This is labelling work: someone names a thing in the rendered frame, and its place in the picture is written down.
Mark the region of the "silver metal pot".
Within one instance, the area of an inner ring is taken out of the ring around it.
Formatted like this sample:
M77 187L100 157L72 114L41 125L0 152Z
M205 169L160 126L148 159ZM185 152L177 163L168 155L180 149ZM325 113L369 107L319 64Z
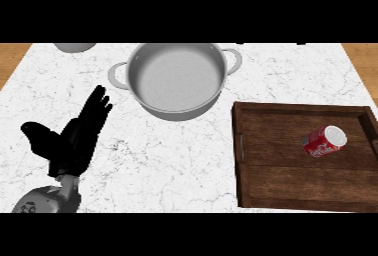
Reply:
M167 121L188 121L213 107L242 55L214 43L145 43L108 71L145 110Z

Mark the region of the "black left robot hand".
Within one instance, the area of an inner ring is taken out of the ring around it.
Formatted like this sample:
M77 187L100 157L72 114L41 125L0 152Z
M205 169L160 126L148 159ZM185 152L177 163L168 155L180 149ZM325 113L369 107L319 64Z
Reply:
M38 122L21 125L31 151L49 160L49 176L80 176L90 165L98 137L112 109L106 89L98 85L77 118L72 118L61 133Z

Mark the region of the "red soda can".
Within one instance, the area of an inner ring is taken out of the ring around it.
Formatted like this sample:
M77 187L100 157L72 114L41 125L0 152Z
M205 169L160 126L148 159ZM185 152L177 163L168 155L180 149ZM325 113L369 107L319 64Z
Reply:
M340 151L347 144L347 135L334 125L318 128L301 141L304 152L319 158Z

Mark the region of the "grey round bowl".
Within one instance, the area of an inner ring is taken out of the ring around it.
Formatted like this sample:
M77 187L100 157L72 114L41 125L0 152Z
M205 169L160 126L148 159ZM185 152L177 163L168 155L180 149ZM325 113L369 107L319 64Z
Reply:
M56 43L56 48L65 53L80 53L95 47L95 43Z

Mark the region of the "brown wooden tray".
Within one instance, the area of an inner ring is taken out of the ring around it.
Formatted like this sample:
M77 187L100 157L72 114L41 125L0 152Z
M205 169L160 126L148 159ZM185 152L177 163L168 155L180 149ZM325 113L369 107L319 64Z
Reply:
M346 148L319 158L301 140L325 125ZM378 120L368 106L236 102L232 107L238 205L378 212Z

